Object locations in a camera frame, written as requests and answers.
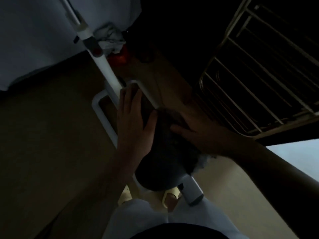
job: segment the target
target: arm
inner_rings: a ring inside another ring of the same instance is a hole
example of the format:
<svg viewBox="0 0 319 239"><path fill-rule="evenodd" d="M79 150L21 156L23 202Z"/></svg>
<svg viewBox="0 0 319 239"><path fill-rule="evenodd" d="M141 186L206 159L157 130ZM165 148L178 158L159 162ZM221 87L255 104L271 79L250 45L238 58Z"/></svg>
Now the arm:
<svg viewBox="0 0 319 239"><path fill-rule="evenodd" d="M143 129L142 92L139 90L133 100L131 94L131 88L121 90L115 157L80 196L66 205L54 222L49 238L102 237L125 185L153 144L157 114L150 115Z"/></svg>
<svg viewBox="0 0 319 239"><path fill-rule="evenodd" d="M191 131L173 125L173 132L205 153L233 159L299 238L311 238L317 234L317 181L252 139L208 119L182 115Z"/></svg>

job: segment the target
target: hand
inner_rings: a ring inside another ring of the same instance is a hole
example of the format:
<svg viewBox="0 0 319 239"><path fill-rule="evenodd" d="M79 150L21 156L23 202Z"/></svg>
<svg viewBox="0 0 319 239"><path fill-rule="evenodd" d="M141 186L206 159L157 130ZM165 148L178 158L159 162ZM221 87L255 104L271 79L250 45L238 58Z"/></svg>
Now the hand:
<svg viewBox="0 0 319 239"><path fill-rule="evenodd" d="M154 110L143 129L142 94L139 89L132 100L132 87L122 89L117 111L117 154L121 157L133 159L137 165L152 148L157 122L157 113Z"/></svg>
<svg viewBox="0 0 319 239"><path fill-rule="evenodd" d="M197 118L181 113L190 130L178 125L172 125L171 131L180 134L195 145L199 150L210 155L232 157L239 152L240 144L246 138L229 131L208 117Z"/></svg>

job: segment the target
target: forearm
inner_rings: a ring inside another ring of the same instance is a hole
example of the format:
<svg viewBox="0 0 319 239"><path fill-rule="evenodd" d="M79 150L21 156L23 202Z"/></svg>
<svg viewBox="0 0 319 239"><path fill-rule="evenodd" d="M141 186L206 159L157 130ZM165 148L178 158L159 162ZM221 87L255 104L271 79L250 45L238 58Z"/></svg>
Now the forearm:
<svg viewBox="0 0 319 239"><path fill-rule="evenodd" d="M117 153L103 174L62 210L49 238L100 239L137 166Z"/></svg>
<svg viewBox="0 0 319 239"><path fill-rule="evenodd" d="M244 141L233 160L299 238L315 233L314 216L319 212L317 181L255 141Z"/></svg>

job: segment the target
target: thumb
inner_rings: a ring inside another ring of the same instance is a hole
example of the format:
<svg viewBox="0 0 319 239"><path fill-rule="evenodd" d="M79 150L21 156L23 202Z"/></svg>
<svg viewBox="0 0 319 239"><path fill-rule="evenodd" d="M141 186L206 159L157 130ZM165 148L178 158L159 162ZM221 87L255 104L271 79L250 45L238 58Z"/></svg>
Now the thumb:
<svg viewBox="0 0 319 239"><path fill-rule="evenodd" d="M186 140L188 140L189 142L193 143L193 137L194 137L194 132L182 128L181 126L178 125L171 125L171 131L181 135L183 138L185 138Z"/></svg>
<svg viewBox="0 0 319 239"><path fill-rule="evenodd" d="M144 128L144 131L149 132L151 134L155 133L155 127L157 122L157 111L153 110L148 118L147 124Z"/></svg>

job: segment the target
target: person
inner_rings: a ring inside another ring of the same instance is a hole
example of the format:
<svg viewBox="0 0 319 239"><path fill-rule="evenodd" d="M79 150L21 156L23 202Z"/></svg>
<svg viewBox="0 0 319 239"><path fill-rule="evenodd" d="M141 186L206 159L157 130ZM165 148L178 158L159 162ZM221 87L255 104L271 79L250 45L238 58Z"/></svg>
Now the person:
<svg viewBox="0 0 319 239"><path fill-rule="evenodd" d="M104 172L61 211L48 238L193 237L247 238L206 198L190 207L175 192L166 193L169 213L130 199L127 182L153 144L157 121L153 111L143 128L139 90L121 90L117 113L118 144ZM209 120L182 113L190 130L172 125L175 132L202 152L233 159L252 179L299 238L317 235L319 184L264 146Z"/></svg>

